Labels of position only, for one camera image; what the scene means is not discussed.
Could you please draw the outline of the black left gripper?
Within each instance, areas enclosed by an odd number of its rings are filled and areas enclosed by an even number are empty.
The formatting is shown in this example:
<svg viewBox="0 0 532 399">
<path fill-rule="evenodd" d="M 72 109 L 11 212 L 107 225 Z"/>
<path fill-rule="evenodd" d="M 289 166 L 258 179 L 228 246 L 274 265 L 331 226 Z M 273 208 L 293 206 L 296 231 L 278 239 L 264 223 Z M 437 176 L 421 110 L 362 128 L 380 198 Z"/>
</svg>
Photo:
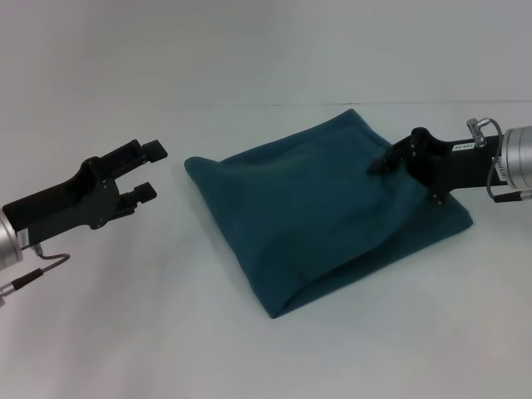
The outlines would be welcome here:
<svg viewBox="0 0 532 399">
<path fill-rule="evenodd" d="M 85 160 L 69 180 L 2 207 L 15 232 L 27 232 L 28 245 L 40 244 L 70 229 L 99 229 L 107 222 L 135 213 L 138 204 L 157 197 L 148 182 L 122 194 L 116 180 L 147 162 L 168 156 L 158 140 L 137 140 L 102 157 Z"/>
</svg>

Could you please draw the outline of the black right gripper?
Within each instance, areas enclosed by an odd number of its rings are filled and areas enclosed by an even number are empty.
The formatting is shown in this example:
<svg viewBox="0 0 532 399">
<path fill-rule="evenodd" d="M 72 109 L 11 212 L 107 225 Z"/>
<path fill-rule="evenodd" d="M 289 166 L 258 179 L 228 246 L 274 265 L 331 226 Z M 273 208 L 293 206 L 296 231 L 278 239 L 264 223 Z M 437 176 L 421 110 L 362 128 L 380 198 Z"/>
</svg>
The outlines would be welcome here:
<svg viewBox="0 0 532 399">
<path fill-rule="evenodd" d="M 417 127 L 382 158 L 373 160 L 367 173 L 386 175 L 403 166 L 427 188 L 431 200 L 444 203 L 453 190 L 486 186 L 497 145 L 497 136 L 487 137 L 485 146 L 476 147 L 472 139 L 438 140 L 428 129 Z"/>
</svg>

